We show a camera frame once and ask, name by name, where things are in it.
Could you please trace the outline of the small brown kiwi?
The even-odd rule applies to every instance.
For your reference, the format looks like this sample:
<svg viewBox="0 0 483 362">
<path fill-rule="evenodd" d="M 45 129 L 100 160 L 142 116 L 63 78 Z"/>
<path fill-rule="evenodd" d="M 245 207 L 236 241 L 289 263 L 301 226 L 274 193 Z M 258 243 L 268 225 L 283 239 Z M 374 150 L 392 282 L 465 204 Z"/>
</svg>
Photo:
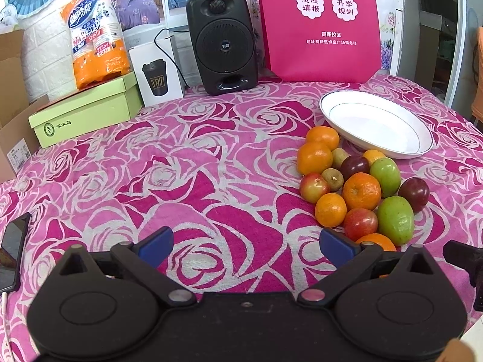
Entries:
<svg viewBox="0 0 483 362">
<path fill-rule="evenodd" d="M 345 183 L 341 172 L 333 167 L 324 170 L 322 178 L 327 182 L 331 192 L 339 191 Z"/>
</svg>

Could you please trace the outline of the central tangerine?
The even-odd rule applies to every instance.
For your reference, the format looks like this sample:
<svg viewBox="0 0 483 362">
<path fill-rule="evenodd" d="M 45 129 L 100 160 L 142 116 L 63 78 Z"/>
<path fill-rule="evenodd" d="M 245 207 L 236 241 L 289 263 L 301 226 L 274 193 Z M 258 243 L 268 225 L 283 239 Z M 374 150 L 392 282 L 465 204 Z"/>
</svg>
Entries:
<svg viewBox="0 0 483 362">
<path fill-rule="evenodd" d="M 382 199 L 382 189 L 374 176 L 355 173 L 345 182 L 342 197 L 348 210 L 355 208 L 374 210 Z"/>
</svg>

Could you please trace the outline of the white cup box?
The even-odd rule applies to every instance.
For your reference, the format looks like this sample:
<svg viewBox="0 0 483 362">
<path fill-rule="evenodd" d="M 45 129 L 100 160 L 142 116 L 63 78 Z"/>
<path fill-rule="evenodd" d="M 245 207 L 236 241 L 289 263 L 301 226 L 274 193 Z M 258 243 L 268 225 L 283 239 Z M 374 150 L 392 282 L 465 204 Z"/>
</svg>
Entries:
<svg viewBox="0 0 483 362">
<path fill-rule="evenodd" d="M 159 35 L 155 41 L 129 50 L 145 107 L 182 99 L 185 84 L 175 64 L 172 38 Z"/>
</svg>

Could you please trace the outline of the large green mango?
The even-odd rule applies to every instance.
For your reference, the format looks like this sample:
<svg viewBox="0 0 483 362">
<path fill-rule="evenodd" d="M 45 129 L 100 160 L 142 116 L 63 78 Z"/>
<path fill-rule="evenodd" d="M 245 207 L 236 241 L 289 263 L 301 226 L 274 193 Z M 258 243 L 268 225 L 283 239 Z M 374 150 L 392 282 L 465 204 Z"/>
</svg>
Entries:
<svg viewBox="0 0 483 362">
<path fill-rule="evenodd" d="M 414 211 L 405 198 L 392 196 L 383 199 L 376 214 L 379 233 L 395 246 L 408 243 L 414 236 Z"/>
</svg>

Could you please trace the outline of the small orange front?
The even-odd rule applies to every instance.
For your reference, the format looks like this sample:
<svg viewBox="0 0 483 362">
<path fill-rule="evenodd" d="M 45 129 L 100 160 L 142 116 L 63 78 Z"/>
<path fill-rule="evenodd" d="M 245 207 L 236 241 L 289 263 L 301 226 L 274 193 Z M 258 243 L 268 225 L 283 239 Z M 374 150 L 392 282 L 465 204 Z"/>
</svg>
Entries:
<svg viewBox="0 0 483 362">
<path fill-rule="evenodd" d="M 334 228 L 345 220 L 347 206 L 337 193 L 323 195 L 315 206 L 315 218 L 323 227 Z"/>
</svg>

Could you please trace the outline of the green shoe box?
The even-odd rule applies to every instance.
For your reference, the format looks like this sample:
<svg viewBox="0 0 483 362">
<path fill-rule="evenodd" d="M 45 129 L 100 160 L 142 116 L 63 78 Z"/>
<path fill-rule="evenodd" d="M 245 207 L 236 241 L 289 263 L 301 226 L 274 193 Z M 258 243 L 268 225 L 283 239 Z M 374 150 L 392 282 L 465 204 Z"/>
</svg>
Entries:
<svg viewBox="0 0 483 362">
<path fill-rule="evenodd" d="M 43 148 L 128 121 L 143 106 L 135 73 L 120 76 L 57 101 L 29 116 Z"/>
</svg>

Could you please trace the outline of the pink rose tablecloth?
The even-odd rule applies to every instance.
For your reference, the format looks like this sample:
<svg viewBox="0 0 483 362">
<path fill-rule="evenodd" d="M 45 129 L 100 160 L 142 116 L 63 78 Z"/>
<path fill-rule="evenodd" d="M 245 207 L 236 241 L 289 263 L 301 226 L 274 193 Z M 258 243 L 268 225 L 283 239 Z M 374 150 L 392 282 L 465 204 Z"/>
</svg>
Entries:
<svg viewBox="0 0 483 362">
<path fill-rule="evenodd" d="M 250 91 L 142 110 L 110 128 L 38 151 L 1 186 L 1 222 L 32 216 L 21 286 L 1 316 L 1 358 L 37 355 L 26 312 L 64 251 L 92 251 L 174 231 L 162 265 L 195 291 L 292 291 L 333 271 L 314 210 L 299 193 L 296 152 L 324 124 L 336 83 L 265 81 Z"/>
</svg>

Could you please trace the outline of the green fruit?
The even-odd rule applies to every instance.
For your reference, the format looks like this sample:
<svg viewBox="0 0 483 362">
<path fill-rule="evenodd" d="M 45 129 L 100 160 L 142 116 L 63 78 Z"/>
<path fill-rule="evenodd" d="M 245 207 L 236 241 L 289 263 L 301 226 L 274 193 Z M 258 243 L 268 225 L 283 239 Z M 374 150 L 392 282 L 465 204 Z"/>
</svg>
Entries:
<svg viewBox="0 0 483 362">
<path fill-rule="evenodd" d="M 383 198 L 393 196 L 399 190 L 401 176 L 399 168 L 393 159 L 377 159 L 370 167 L 370 174 L 378 180 Z"/>
</svg>

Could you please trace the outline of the dark purple plum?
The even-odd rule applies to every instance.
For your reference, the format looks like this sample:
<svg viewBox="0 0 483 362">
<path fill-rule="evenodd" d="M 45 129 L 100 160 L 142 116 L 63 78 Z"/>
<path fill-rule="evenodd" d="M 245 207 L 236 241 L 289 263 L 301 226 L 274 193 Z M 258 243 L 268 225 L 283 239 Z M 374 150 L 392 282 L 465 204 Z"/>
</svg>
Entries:
<svg viewBox="0 0 483 362">
<path fill-rule="evenodd" d="M 347 157 L 341 164 L 341 174 L 344 180 L 347 181 L 356 173 L 369 173 L 369 161 L 363 156 L 351 155 Z"/>
</svg>

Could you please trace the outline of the orange covered chair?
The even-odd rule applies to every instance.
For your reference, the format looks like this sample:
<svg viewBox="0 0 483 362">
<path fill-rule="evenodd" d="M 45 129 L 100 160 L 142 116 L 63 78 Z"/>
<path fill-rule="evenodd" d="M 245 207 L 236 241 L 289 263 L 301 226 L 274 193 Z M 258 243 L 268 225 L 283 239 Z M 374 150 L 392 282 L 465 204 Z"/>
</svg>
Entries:
<svg viewBox="0 0 483 362">
<path fill-rule="evenodd" d="M 476 83 L 476 95 L 472 103 L 472 116 L 483 122 L 483 27 L 476 31 L 476 45 L 472 53 L 472 73 Z"/>
</svg>

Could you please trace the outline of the white round plate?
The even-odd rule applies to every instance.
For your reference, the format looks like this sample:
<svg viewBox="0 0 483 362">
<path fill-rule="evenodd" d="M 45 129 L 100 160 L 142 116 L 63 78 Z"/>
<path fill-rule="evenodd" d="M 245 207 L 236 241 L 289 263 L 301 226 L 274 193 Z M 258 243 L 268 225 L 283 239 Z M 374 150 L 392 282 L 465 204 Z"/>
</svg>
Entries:
<svg viewBox="0 0 483 362">
<path fill-rule="evenodd" d="M 362 149 L 376 149 L 392 159 L 415 159 L 433 148 L 428 126 L 392 100 L 344 90 L 324 95 L 319 108 L 332 128 Z"/>
</svg>

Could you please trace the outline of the red yellow apple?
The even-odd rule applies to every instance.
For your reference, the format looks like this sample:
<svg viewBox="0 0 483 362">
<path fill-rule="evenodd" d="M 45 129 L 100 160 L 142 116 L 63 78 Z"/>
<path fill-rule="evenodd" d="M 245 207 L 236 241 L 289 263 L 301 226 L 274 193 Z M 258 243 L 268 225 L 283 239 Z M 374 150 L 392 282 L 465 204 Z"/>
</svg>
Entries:
<svg viewBox="0 0 483 362">
<path fill-rule="evenodd" d="M 310 173 L 300 182 L 300 195 L 308 203 L 316 204 L 323 195 L 330 192 L 328 183 L 318 173 Z"/>
</svg>

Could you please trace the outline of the red apple front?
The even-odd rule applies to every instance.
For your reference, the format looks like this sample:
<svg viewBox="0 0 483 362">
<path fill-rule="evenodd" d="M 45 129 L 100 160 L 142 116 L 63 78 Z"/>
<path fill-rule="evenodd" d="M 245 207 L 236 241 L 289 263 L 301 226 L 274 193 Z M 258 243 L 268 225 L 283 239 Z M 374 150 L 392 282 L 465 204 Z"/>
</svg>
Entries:
<svg viewBox="0 0 483 362">
<path fill-rule="evenodd" d="M 343 222 L 345 236 L 352 241 L 377 232 L 378 220 L 374 211 L 353 208 L 347 212 Z"/>
</svg>

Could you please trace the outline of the small yellow orange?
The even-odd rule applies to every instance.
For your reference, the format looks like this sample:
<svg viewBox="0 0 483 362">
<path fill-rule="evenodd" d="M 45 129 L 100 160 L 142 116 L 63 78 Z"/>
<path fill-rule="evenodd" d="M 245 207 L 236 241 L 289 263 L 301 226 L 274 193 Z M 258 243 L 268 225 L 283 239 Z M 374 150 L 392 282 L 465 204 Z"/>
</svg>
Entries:
<svg viewBox="0 0 483 362">
<path fill-rule="evenodd" d="M 378 150 L 367 150 L 363 153 L 363 157 L 368 160 L 369 166 L 372 166 L 378 159 L 385 158 L 385 154 Z"/>
</svg>

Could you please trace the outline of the orange white tissue pack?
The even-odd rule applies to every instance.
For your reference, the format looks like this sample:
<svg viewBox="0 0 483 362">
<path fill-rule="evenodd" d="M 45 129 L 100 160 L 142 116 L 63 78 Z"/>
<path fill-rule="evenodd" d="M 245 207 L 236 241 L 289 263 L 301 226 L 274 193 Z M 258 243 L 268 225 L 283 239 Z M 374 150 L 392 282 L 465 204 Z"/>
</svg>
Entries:
<svg viewBox="0 0 483 362">
<path fill-rule="evenodd" d="M 129 58 L 114 0 L 72 0 L 61 11 L 70 34 L 76 87 L 126 75 Z"/>
</svg>

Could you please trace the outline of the large orange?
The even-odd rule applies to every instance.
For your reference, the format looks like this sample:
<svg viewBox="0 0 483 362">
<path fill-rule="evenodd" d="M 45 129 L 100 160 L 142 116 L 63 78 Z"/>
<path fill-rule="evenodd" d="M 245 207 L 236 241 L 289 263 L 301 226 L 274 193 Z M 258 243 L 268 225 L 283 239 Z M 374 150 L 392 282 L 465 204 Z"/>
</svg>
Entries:
<svg viewBox="0 0 483 362">
<path fill-rule="evenodd" d="M 305 176 L 310 173 L 322 173 L 332 166 L 331 150 L 322 142 L 310 141 L 300 147 L 297 152 L 297 171 Z"/>
</svg>

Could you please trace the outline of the black smartphone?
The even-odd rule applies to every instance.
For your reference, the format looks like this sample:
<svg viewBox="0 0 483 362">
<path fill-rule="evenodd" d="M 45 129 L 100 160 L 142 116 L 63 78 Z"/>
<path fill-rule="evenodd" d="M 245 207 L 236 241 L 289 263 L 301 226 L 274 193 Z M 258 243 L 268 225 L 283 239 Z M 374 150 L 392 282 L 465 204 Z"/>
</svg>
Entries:
<svg viewBox="0 0 483 362">
<path fill-rule="evenodd" d="M 21 259 L 29 229 L 31 214 L 21 215 L 7 224 L 1 241 L 0 287 L 1 293 L 19 289 L 21 283 Z"/>
</svg>

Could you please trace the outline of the black speaker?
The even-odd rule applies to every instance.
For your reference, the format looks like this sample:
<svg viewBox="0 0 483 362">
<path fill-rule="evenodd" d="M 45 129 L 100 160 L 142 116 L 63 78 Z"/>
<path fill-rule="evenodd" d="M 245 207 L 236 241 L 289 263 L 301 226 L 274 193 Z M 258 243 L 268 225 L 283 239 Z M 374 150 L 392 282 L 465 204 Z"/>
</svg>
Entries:
<svg viewBox="0 0 483 362">
<path fill-rule="evenodd" d="M 189 0 L 187 22 L 206 92 L 238 92 L 258 83 L 254 32 L 246 0 Z"/>
</svg>

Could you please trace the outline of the bedding poster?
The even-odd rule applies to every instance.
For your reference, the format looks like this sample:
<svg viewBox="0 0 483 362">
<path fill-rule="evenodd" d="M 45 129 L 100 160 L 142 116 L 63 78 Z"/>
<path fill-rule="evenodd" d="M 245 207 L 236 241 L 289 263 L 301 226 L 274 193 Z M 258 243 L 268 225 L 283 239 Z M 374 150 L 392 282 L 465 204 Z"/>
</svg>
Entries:
<svg viewBox="0 0 483 362">
<path fill-rule="evenodd" d="M 151 42 L 165 24 L 162 0 L 115 0 L 115 9 L 128 49 Z"/>
</svg>

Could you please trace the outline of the magenta tote bag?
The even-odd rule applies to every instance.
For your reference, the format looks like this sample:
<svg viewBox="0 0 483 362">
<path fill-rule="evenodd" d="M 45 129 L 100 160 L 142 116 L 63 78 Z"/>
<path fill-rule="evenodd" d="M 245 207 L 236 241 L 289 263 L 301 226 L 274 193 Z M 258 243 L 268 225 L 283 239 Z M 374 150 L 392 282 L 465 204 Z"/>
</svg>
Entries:
<svg viewBox="0 0 483 362">
<path fill-rule="evenodd" d="M 267 68 L 287 82 L 364 83 L 382 65 L 376 0 L 259 0 Z"/>
</svg>

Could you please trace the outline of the brown cardboard box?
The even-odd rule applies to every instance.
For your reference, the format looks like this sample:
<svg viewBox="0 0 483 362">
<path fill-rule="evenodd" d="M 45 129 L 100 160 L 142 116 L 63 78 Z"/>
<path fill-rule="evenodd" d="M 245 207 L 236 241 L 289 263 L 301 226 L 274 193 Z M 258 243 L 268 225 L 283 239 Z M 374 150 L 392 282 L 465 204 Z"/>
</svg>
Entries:
<svg viewBox="0 0 483 362">
<path fill-rule="evenodd" d="M 47 96 L 29 102 L 21 51 L 23 30 L 1 35 L 1 181 L 15 178 L 40 147 L 29 117 L 47 105 Z"/>
</svg>

